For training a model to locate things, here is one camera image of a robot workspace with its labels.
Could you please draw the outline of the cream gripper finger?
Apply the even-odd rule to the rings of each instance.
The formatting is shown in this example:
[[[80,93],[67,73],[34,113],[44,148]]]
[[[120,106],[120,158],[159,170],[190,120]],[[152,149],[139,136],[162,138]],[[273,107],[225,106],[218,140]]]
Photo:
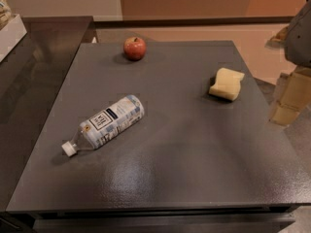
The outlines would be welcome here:
[[[297,66],[289,75],[277,80],[269,120],[288,126],[311,103],[311,69]]]

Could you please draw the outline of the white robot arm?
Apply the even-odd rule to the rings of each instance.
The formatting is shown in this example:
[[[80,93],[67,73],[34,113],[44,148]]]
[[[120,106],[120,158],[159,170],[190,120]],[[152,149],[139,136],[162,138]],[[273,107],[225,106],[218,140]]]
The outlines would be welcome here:
[[[270,42],[280,44],[285,58],[296,65],[277,80],[269,117],[275,124],[288,126],[311,103],[311,0]]]

